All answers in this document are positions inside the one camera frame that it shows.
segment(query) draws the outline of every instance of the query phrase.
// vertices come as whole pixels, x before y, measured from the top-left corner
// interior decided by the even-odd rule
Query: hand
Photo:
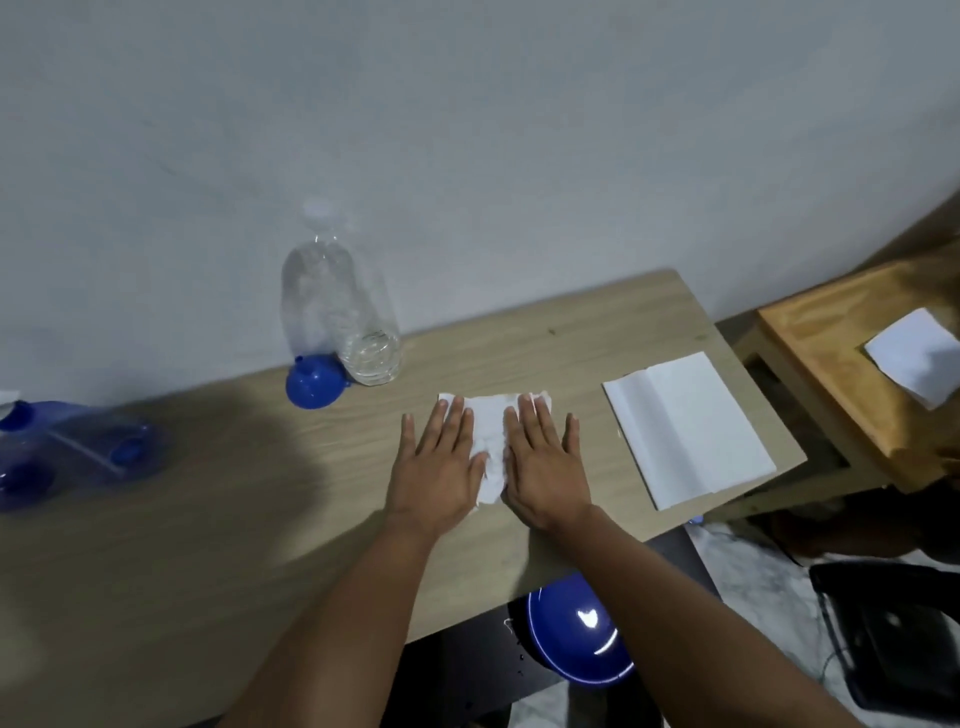
[[[559,532],[590,508],[590,488],[580,461],[580,423],[566,416],[561,442],[543,397],[534,408],[529,395],[520,398],[516,411],[504,412],[509,447],[507,502],[535,528]]]
[[[413,415],[404,415],[400,448],[387,489],[387,516],[409,522],[436,540],[464,519],[476,505],[487,454],[470,458],[473,410],[464,398],[450,407],[437,400],[420,444],[414,439]]]

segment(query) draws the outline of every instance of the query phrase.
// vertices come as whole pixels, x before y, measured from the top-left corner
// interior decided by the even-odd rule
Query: blue object
[[[610,615],[579,573],[529,593],[527,620],[543,660],[571,683],[605,688],[634,669]]]
[[[63,401],[18,400],[0,420],[0,510],[33,505],[54,481],[109,485],[161,466],[162,442],[149,423]]]
[[[287,399],[302,409],[320,409],[349,386],[347,370],[333,354],[298,356],[287,374]]]

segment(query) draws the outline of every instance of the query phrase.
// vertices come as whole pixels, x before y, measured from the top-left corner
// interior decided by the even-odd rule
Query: white sheet of paper
[[[604,382],[658,510],[777,466],[703,352]]]
[[[885,328],[864,349],[927,409],[939,407],[960,387],[960,341],[925,308]]]
[[[547,407],[552,411],[553,402],[550,395],[540,392],[534,397],[543,397]],[[477,505],[480,503],[496,503],[507,484],[507,472],[504,470],[503,454],[507,448],[507,432],[503,426],[503,412],[507,407],[519,409],[517,400],[520,395],[492,395],[490,397],[467,397],[464,408],[473,410],[473,448],[470,457],[477,452],[487,452],[487,471],[480,482],[480,493],[477,494]],[[453,395],[441,394],[439,400],[453,401]]]

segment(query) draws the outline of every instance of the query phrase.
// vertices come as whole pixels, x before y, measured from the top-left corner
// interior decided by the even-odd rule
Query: white tissue
[[[453,395],[441,394],[439,400],[453,402]],[[468,397],[464,408],[473,410],[473,448],[470,457],[477,452],[488,454],[487,472],[480,483],[477,505],[496,503],[507,484],[507,471],[503,463],[503,454],[507,448],[507,432],[503,426],[503,413],[507,407],[519,411],[517,401],[520,395],[492,395],[491,397]],[[552,410],[550,395],[540,392],[533,397],[543,397],[548,409]]]
[[[960,341],[925,308],[895,321],[864,349],[927,409],[939,407],[960,387]]]

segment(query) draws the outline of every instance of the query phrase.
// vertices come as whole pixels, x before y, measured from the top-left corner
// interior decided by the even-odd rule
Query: blue plastic container
[[[613,620],[579,573],[529,593],[527,621],[540,656],[571,683],[606,688],[634,670]]]
[[[0,419],[0,510],[33,505],[59,486],[103,486],[146,477],[162,464],[149,423],[62,401],[18,400]]]

